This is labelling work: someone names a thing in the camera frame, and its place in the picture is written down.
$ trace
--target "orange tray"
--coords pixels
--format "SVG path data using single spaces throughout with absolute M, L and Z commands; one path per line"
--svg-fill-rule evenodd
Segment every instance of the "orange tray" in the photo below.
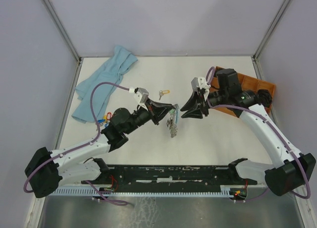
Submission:
M 252 90 L 253 92 L 257 93 L 259 89 L 267 89 L 269 91 L 269 93 L 271 94 L 272 99 L 274 99 L 274 93 L 275 93 L 275 88 L 276 88 L 275 84 L 269 83 L 266 81 L 262 81 L 262 80 L 259 80 L 257 78 L 253 78 L 250 76 L 246 76 L 242 73 L 238 73 L 238 79 L 239 79 L 239 82 L 241 83 L 243 91 Z M 218 88 L 219 87 L 218 79 L 213 78 L 211 81 L 211 85 Z M 217 90 L 214 88 L 210 88 L 210 92 L 214 92 L 214 91 L 217 91 Z M 268 114 L 271 112 L 271 107 L 272 107 L 272 104 L 270 105 L 269 108 L 265 108 L 265 110 Z M 217 108 L 216 110 L 223 112 L 223 113 L 227 113 L 229 115 L 236 116 L 233 113 L 233 111 L 231 111 L 227 108 Z

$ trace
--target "blue cloth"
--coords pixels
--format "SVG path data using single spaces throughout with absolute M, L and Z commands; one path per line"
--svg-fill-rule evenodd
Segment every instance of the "blue cloth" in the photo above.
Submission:
M 130 70 L 131 64 L 138 59 L 129 51 L 121 46 L 114 48 L 114 56 L 108 59 L 100 66 L 88 79 L 81 82 L 75 88 L 78 99 L 81 100 L 72 117 L 82 123 L 94 122 L 90 109 L 90 95 L 94 87 L 101 82 L 111 82 L 120 84 L 123 75 Z M 97 120 L 103 118 L 110 95 L 115 91 L 116 87 L 112 85 L 101 85 L 94 92 L 93 108 Z

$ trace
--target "table surface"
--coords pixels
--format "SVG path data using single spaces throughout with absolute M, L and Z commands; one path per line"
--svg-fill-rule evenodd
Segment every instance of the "table surface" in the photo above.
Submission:
M 84 58 L 78 82 L 88 78 L 108 58 Z M 212 66 L 233 68 L 239 73 L 256 77 L 250 57 L 139 57 L 131 70 L 123 76 L 121 86 L 142 87 L 149 97 L 159 101 L 159 90 L 170 90 L 160 102 L 182 107 L 192 94 L 191 80 L 206 76 Z M 67 116 L 60 147 L 68 147 L 93 137 L 96 126 L 80 123 L 71 115 L 79 105 L 74 93 Z M 136 109 L 131 94 L 116 89 L 109 100 L 107 112 L 124 107 Z M 262 144 L 240 119 L 216 110 L 210 110 L 204 119 L 180 119 L 178 133 L 170 138 L 166 127 L 169 114 L 160 125 L 148 122 L 131 134 L 121 148 L 105 155 L 107 164 L 131 165 L 227 165 L 238 158 L 271 164 Z

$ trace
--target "gray floor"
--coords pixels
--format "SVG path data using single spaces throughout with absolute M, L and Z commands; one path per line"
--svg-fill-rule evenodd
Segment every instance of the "gray floor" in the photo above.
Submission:
M 262 189 L 249 188 L 254 197 Z M 49 196 L 38 228 L 303 228 L 293 195 L 233 204 L 227 198 L 121 197 L 132 205 L 89 197 Z

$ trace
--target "gray wall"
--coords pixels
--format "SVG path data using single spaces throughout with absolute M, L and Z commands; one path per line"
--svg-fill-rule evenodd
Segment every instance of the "gray wall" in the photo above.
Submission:
M 317 158 L 317 4 L 294 0 L 270 39 L 260 63 L 277 84 L 274 108 L 287 137 Z M 311 180 L 317 208 L 317 169 Z
M 51 0 L 80 56 L 253 55 L 283 0 Z
M 53 148 L 76 62 L 40 0 L 0 0 L 0 227 L 23 227 L 34 152 Z

